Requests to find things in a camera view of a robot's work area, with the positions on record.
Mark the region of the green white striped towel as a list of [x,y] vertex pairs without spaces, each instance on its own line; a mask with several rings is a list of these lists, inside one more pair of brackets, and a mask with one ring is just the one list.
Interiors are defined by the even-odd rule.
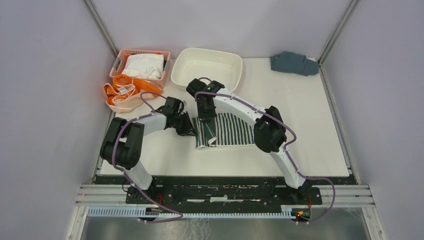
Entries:
[[229,112],[218,113],[209,122],[192,118],[196,149],[254,146],[254,131],[244,120]]

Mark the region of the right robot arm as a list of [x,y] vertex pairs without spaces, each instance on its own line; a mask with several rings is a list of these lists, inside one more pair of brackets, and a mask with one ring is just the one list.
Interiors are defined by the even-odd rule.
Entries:
[[283,123],[279,110],[254,105],[226,88],[222,83],[211,81],[206,84],[195,78],[186,87],[186,91],[197,104],[198,119],[205,123],[214,123],[218,114],[216,109],[225,110],[252,128],[254,144],[263,152],[269,153],[280,171],[289,189],[289,199],[295,204],[302,204],[309,198],[309,191],[304,186],[306,178],[290,157],[286,132],[290,130]]

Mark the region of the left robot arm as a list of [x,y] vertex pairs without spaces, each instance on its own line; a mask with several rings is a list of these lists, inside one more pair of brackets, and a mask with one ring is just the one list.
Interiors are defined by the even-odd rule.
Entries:
[[144,203],[154,202],[158,191],[151,186],[153,177],[140,162],[143,138],[169,128],[175,129],[178,136],[195,136],[185,105],[183,100],[167,97],[164,105],[146,115],[133,119],[113,118],[107,129],[99,155],[139,189],[138,197]]

